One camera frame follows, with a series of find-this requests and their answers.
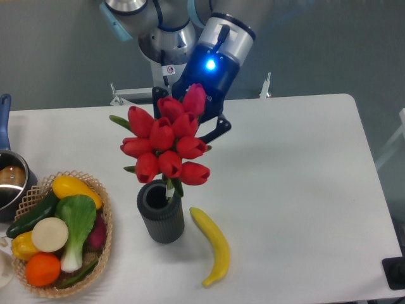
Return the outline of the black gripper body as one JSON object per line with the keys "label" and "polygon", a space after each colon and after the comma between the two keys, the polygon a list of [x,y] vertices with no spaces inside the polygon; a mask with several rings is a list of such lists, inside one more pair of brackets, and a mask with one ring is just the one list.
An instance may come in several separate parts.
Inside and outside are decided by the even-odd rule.
{"label": "black gripper body", "polygon": [[192,84],[201,84],[207,101],[200,122],[207,122],[222,114],[225,96],[239,70],[239,64],[233,59],[222,53],[213,53],[211,48],[199,44],[180,78],[172,85],[171,95],[180,99]]}

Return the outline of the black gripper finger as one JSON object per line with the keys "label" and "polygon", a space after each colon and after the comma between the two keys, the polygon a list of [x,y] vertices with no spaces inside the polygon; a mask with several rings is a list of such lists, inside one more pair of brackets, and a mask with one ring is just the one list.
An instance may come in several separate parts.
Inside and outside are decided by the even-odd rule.
{"label": "black gripper finger", "polygon": [[152,99],[153,99],[153,113],[154,113],[154,118],[159,119],[161,118],[161,113],[158,108],[158,101],[161,98],[168,97],[169,93],[165,88],[162,87],[153,87],[152,88]]}
{"label": "black gripper finger", "polygon": [[232,124],[226,119],[224,114],[217,116],[216,127],[204,136],[199,137],[205,144],[213,142],[215,139],[224,135],[232,128]]}

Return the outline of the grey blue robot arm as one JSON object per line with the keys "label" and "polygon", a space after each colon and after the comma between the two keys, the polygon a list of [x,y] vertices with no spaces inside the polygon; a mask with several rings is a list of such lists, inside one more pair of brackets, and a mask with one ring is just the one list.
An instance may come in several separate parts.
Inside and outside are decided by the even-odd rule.
{"label": "grey blue robot arm", "polygon": [[208,144],[232,125],[223,103],[245,62],[272,1],[103,1],[99,8],[121,41],[137,40],[150,62],[153,104],[185,96],[201,84],[207,103],[200,123],[217,119]]}

